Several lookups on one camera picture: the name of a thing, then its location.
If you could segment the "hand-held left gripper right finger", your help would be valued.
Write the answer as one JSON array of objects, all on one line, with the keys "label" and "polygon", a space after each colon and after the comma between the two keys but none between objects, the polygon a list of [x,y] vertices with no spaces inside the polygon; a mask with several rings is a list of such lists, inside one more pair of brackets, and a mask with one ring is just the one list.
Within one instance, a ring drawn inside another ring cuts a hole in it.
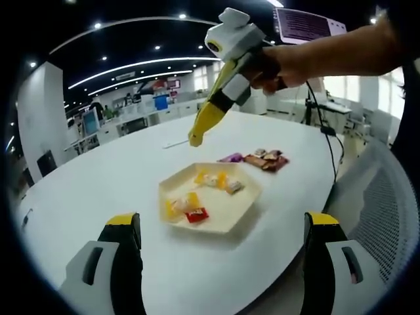
[{"label": "hand-held left gripper right finger", "polygon": [[367,314],[385,293],[377,261],[325,213],[304,215],[303,278],[301,314]]}]

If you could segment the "person's right hand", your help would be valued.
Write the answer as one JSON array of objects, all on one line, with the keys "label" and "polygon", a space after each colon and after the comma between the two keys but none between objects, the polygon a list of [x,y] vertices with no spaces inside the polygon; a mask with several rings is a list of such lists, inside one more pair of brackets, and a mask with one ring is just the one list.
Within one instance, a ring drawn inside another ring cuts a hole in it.
[{"label": "person's right hand", "polygon": [[280,68],[279,72],[269,78],[263,70],[255,69],[251,74],[251,86],[262,89],[264,94],[273,95],[279,91],[280,81],[286,87],[298,87],[312,77],[313,65],[310,56],[310,47],[303,45],[279,45],[265,47],[264,58],[275,63]]}]

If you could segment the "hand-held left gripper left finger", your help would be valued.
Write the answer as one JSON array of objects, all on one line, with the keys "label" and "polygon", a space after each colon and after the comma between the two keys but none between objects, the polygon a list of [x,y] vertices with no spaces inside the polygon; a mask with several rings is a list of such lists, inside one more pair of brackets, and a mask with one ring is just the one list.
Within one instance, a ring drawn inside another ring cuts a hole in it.
[{"label": "hand-held left gripper left finger", "polygon": [[78,314],[145,314],[138,213],[112,217],[69,261],[59,293]]}]

